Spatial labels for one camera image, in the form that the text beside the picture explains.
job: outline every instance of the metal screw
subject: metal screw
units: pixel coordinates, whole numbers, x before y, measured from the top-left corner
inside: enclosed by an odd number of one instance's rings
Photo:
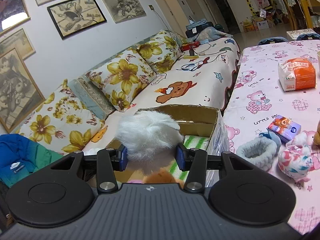
[[[111,181],[105,181],[100,183],[99,187],[104,189],[104,190],[108,190],[108,189],[113,189],[116,185],[114,183],[112,183]]]
[[[189,182],[187,188],[191,190],[198,190],[202,188],[202,184],[199,182]]]

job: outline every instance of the sofa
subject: sofa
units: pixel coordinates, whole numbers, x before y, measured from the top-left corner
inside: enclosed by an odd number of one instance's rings
[[[119,120],[139,108],[183,104],[223,111],[236,81],[238,44],[222,37],[196,48],[199,58],[184,59],[183,42],[160,31],[65,80],[15,132],[61,155],[95,154],[114,138]]]

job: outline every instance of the orange package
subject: orange package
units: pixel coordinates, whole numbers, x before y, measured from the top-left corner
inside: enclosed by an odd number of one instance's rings
[[[297,57],[278,64],[279,80],[284,91],[313,88],[316,86],[316,70],[312,63]]]

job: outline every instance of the snack package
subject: snack package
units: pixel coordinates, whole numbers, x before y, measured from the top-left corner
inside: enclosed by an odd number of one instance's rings
[[[290,118],[277,115],[272,123],[269,124],[268,130],[278,135],[283,143],[287,143],[300,133],[301,125],[293,122]]]
[[[312,63],[297,57],[278,64],[278,75],[284,91],[316,86],[316,70]]]

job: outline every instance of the pink tablecloth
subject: pink tablecloth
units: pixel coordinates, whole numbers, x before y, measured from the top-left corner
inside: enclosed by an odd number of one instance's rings
[[[266,131],[277,114],[301,124],[312,143],[320,119],[320,77],[317,51],[320,41],[292,41],[246,48],[235,89],[224,113],[228,126],[230,151]],[[305,57],[316,69],[316,88],[284,92],[278,79],[278,63],[295,57]],[[257,112],[249,102],[263,94],[264,106]],[[320,151],[313,148],[314,169],[310,181],[295,183],[278,168],[277,158],[269,173],[288,183],[294,190],[297,202],[289,224],[301,234],[311,231],[320,222]]]

